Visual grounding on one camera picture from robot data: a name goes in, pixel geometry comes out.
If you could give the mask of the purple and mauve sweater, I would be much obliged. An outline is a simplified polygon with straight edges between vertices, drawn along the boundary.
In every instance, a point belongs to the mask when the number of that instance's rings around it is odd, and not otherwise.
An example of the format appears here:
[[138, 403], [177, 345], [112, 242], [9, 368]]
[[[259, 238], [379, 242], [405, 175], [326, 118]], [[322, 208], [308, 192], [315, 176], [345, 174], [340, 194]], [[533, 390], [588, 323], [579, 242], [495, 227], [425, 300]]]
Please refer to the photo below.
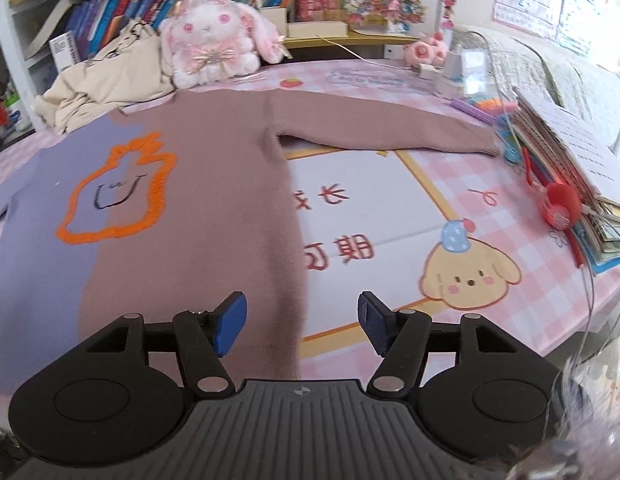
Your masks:
[[0, 184], [0, 394], [118, 316], [162, 322], [244, 292], [234, 379], [292, 379], [307, 309], [281, 139], [346, 150], [496, 152], [492, 133], [380, 101], [180, 91], [111, 112]]

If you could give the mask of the red round toy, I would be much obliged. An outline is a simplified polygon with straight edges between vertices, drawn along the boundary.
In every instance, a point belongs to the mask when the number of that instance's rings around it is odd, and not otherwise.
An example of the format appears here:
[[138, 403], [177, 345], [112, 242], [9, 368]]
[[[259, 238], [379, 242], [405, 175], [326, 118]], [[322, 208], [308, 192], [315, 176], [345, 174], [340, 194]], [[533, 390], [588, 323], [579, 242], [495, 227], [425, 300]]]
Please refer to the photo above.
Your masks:
[[550, 183], [543, 191], [541, 213], [543, 219], [554, 229], [571, 229], [581, 216], [580, 197], [568, 184]]

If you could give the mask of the stack of notebooks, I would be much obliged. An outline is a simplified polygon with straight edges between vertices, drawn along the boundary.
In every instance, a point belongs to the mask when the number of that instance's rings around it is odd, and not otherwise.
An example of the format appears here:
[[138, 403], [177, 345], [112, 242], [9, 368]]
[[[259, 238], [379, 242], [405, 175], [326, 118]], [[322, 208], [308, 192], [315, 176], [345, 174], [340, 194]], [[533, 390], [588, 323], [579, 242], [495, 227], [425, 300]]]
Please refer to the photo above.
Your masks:
[[579, 264], [595, 273], [620, 265], [620, 160], [589, 125], [542, 96], [515, 90], [517, 110], [508, 116], [523, 149], [528, 185], [541, 212], [544, 188], [570, 185], [581, 200], [579, 221], [568, 230]]

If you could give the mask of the cream beige crumpled garment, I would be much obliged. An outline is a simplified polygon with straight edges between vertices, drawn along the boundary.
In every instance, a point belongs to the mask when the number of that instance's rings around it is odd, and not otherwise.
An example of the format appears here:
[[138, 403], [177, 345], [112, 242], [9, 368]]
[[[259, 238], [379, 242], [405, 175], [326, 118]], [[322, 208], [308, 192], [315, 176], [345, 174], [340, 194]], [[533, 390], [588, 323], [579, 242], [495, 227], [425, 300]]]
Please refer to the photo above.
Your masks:
[[32, 107], [48, 128], [67, 134], [116, 108], [153, 101], [173, 90], [157, 32], [143, 21], [132, 21], [93, 58], [59, 73]]

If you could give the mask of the small pink plush toy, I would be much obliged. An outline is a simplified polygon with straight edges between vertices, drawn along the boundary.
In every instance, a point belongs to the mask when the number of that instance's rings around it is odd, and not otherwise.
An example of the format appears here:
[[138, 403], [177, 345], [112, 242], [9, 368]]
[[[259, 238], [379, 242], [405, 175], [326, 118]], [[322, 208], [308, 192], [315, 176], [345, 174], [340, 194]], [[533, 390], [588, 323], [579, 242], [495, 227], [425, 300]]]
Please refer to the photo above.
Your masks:
[[444, 41], [444, 35], [441, 32], [435, 32], [432, 36], [405, 46], [404, 60], [411, 67], [420, 65], [442, 67], [448, 52], [449, 47]]

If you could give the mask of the white pink plush bunny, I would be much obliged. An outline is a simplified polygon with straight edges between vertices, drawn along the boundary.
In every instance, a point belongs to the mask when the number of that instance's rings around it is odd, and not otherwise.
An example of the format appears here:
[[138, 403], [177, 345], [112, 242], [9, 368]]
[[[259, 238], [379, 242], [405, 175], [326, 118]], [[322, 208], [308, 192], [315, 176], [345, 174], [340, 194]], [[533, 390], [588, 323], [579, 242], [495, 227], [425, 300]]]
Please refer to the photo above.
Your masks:
[[158, 34], [162, 66], [179, 89], [244, 78], [289, 56], [275, 24], [232, 0], [179, 0]]

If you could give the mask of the white barcode box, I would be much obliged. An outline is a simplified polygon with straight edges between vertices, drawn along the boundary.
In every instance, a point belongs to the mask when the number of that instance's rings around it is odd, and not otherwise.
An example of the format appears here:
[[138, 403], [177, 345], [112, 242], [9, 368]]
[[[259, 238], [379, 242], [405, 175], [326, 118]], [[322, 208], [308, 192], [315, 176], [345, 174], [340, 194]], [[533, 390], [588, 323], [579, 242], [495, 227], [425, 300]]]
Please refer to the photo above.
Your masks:
[[75, 34], [64, 32], [60, 36], [48, 40], [56, 70], [61, 73], [81, 62]]

